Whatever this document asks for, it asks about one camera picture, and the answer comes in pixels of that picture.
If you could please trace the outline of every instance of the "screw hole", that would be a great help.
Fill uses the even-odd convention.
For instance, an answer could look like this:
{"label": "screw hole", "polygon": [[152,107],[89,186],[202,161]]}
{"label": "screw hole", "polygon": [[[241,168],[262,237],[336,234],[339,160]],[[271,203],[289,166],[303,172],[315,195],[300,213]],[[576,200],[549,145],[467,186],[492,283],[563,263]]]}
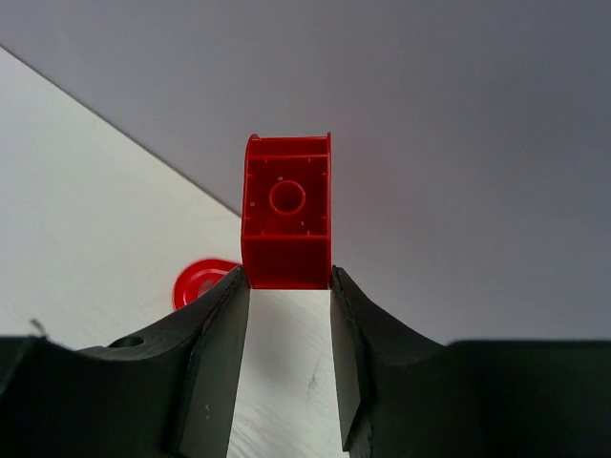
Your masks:
{"label": "screw hole", "polygon": [[127,348],[144,344],[144,339],[139,336],[125,336],[111,343],[109,348]]}
{"label": "screw hole", "polygon": [[306,203],[306,192],[299,183],[285,179],[278,181],[269,192],[271,208],[279,215],[295,215]]}

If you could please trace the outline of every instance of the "small hole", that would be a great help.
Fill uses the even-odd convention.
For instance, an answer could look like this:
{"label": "small hole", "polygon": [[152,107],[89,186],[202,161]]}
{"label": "small hole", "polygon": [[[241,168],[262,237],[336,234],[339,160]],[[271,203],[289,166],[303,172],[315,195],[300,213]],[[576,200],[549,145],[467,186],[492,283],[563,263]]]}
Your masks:
{"label": "small hole", "polygon": [[126,336],[114,341],[110,345],[110,348],[127,348],[129,346],[138,346],[144,344],[144,339],[139,336]]}
{"label": "small hole", "polygon": [[212,285],[214,285],[214,280],[208,279],[204,283],[201,284],[200,289],[198,290],[198,298],[203,296],[203,294],[208,291]]}
{"label": "small hole", "polygon": [[279,215],[295,215],[306,203],[306,192],[295,181],[278,181],[269,192],[271,208]]}

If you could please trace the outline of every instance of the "red plastic cap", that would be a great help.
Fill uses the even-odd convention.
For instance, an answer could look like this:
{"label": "red plastic cap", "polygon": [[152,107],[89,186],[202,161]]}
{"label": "red plastic cap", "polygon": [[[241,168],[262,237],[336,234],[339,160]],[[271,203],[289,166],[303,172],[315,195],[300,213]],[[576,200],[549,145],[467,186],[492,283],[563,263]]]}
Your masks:
{"label": "red plastic cap", "polygon": [[242,263],[255,289],[328,289],[331,134],[246,146]]}
{"label": "red plastic cap", "polygon": [[174,283],[174,309],[193,302],[239,265],[232,260],[198,260],[185,268]]}

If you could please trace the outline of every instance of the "red round object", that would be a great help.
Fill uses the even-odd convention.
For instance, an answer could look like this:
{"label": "red round object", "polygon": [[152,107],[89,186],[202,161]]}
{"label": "red round object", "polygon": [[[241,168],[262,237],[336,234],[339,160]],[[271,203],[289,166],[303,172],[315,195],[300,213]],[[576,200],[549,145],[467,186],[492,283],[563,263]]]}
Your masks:
{"label": "red round object", "polygon": [[179,310],[197,299],[237,265],[240,264],[232,260],[216,259],[198,260],[189,265],[174,283],[174,309]]}

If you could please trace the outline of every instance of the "gray wall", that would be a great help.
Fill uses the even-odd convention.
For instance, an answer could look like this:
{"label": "gray wall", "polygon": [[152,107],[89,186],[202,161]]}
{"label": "gray wall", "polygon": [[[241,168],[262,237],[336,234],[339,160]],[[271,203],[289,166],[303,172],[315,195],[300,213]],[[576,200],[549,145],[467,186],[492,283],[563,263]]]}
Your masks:
{"label": "gray wall", "polygon": [[610,13],[0,0],[0,43],[234,209],[251,133],[332,131],[334,260],[428,336],[609,337]]}

